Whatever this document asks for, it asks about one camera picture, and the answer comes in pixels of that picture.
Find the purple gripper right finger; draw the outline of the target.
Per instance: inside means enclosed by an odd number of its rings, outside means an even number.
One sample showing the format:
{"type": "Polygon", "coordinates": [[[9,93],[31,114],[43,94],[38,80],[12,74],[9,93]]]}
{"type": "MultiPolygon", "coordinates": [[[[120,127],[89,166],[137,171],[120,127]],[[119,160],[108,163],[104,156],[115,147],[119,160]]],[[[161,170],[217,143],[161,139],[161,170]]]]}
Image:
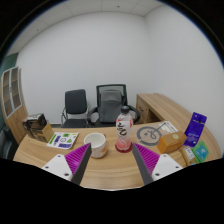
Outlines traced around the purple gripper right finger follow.
{"type": "Polygon", "coordinates": [[[159,155],[137,143],[133,144],[132,153],[145,185],[182,169],[168,154],[159,155]]]}

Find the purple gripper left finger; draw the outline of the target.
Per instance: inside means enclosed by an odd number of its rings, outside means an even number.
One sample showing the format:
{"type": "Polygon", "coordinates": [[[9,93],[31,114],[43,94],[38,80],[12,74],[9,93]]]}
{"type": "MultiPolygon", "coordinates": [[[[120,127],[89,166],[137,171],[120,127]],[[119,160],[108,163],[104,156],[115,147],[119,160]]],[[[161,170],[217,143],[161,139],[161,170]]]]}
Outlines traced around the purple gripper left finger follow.
{"type": "Polygon", "coordinates": [[[57,154],[42,169],[79,185],[91,155],[91,144],[87,143],[70,153],[57,154]]]}

